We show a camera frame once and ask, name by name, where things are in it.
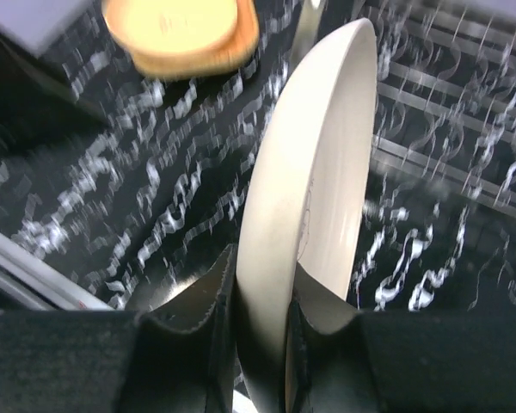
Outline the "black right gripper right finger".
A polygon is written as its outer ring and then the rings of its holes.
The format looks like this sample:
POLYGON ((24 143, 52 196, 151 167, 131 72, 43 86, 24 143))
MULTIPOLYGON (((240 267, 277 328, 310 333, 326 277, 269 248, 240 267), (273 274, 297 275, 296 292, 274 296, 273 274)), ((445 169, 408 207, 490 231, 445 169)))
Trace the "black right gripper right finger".
POLYGON ((388 412, 364 318, 297 265, 288 312, 287 412, 388 412))

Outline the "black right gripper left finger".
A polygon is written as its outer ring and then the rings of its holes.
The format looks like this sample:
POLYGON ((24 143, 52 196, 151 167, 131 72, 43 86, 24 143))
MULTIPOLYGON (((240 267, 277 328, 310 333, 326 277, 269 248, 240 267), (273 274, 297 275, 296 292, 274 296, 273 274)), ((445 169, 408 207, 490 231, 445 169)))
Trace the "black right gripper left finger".
POLYGON ((233 288, 237 247, 138 321, 118 412, 229 412, 236 358, 233 288))

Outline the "cream white round plate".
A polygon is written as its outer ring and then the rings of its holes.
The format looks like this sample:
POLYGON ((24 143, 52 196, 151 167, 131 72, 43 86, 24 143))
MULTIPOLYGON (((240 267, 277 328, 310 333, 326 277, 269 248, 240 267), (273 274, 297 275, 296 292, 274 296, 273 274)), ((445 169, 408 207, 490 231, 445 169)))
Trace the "cream white round plate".
POLYGON ((376 100, 376 36, 360 18, 305 55, 261 142, 236 261, 238 353, 260 412, 285 407, 287 317, 297 267, 347 296, 376 100))

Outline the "yellow-orange round plate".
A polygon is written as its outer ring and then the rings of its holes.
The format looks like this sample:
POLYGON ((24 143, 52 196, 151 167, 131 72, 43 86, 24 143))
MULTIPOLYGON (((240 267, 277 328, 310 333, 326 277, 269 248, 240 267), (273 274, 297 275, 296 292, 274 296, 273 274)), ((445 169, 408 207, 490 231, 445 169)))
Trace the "yellow-orange round plate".
POLYGON ((234 32, 235 1, 105 1, 102 15, 110 34, 129 52, 180 57, 207 52, 234 32))

